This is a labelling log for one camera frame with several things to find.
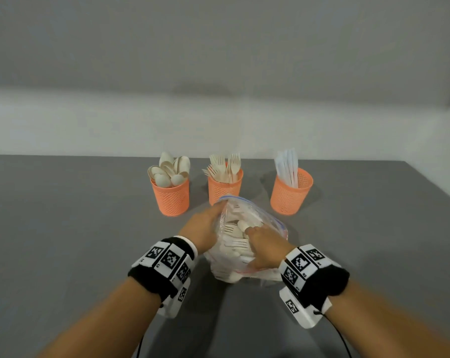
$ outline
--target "perforated container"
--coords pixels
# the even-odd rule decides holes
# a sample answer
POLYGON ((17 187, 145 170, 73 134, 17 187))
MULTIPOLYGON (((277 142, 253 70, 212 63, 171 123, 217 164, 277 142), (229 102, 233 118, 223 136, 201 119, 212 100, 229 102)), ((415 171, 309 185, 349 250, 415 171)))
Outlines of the perforated container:
POLYGON ((300 209, 312 185, 313 178, 302 168, 298 168, 298 188, 288 186, 276 176, 271 193, 271 207, 282 215, 294 215, 300 209))
POLYGON ((241 168, 237 173, 237 177, 238 181, 234 183, 217 182, 213 178, 208 177, 208 202, 210 205, 213 206, 222 196, 238 196, 240 194, 243 179, 243 170, 241 168))
POLYGON ((165 216, 178 216, 189 208, 190 204, 190 183, 187 179, 180 186, 162 188, 150 180, 157 200, 158 209, 165 216))

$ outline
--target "plastic bag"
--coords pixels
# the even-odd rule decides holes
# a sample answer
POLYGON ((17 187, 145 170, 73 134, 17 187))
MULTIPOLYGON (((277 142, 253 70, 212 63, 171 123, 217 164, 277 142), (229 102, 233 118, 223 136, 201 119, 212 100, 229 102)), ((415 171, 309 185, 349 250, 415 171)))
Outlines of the plastic bag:
POLYGON ((221 200, 227 200, 228 203, 215 224, 217 243, 204 254, 210 262, 213 275, 228 283, 236 283, 243 277, 281 281, 278 269, 246 272, 248 263, 254 259, 254 253, 244 231, 247 227, 267 225, 288 239, 286 226, 245 198, 223 196, 221 200))

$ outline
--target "gray table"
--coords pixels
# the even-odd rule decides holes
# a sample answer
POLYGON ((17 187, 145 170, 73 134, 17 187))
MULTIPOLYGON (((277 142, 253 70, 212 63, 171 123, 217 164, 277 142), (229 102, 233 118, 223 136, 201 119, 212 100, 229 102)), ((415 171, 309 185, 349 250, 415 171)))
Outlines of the gray table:
MULTIPOLYGON (((207 206, 205 159, 192 160, 191 204, 156 207, 157 158, 0 156, 0 357, 30 357, 104 298, 152 243, 207 206)), ((404 162, 300 161, 315 185, 295 216, 352 276, 450 337, 450 198, 404 162)), ((269 209, 270 160, 243 161, 241 195, 269 209)), ((175 320, 156 317, 142 357, 346 357, 328 322, 301 329, 281 285, 228 286, 202 261, 175 320)))

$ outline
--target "wristband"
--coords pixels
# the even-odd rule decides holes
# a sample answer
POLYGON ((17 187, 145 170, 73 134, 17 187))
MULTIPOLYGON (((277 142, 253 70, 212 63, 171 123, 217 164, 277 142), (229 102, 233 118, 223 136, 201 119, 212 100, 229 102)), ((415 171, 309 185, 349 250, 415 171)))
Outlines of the wristband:
POLYGON ((311 305, 322 313, 331 307, 328 296, 341 294, 350 276, 311 244, 293 249, 281 262, 279 271, 304 308, 311 305))
POLYGON ((151 293, 159 294, 162 302, 169 296, 175 297, 195 266, 190 244, 191 241, 179 237, 158 241, 132 264, 127 276, 151 293))

